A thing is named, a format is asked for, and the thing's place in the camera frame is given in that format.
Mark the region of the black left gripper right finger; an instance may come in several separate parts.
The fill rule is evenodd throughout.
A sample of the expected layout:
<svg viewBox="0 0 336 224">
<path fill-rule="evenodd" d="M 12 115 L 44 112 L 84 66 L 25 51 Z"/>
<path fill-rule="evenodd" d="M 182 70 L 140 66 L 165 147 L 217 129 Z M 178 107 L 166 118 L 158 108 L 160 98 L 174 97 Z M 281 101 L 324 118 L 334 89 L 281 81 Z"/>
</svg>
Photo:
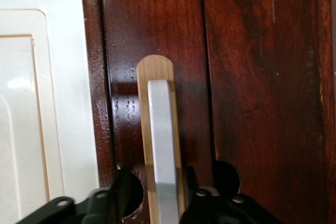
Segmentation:
<svg viewBox="0 0 336 224">
<path fill-rule="evenodd" d="M 180 223 L 281 223 L 244 194 L 221 196 L 214 187 L 200 187 L 193 166 L 184 168 L 186 210 Z"/>
</svg>

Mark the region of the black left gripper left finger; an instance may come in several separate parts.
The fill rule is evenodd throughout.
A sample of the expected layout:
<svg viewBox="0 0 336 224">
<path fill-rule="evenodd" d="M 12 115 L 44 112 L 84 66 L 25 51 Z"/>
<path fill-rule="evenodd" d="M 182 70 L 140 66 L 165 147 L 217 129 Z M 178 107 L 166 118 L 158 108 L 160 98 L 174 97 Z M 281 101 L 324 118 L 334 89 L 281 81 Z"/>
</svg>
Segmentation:
<svg viewBox="0 0 336 224">
<path fill-rule="evenodd" d="M 93 190 L 84 201 L 57 197 L 19 223 L 121 223 L 131 194 L 131 171 L 126 167 L 118 170 L 110 187 Z"/>
</svg>

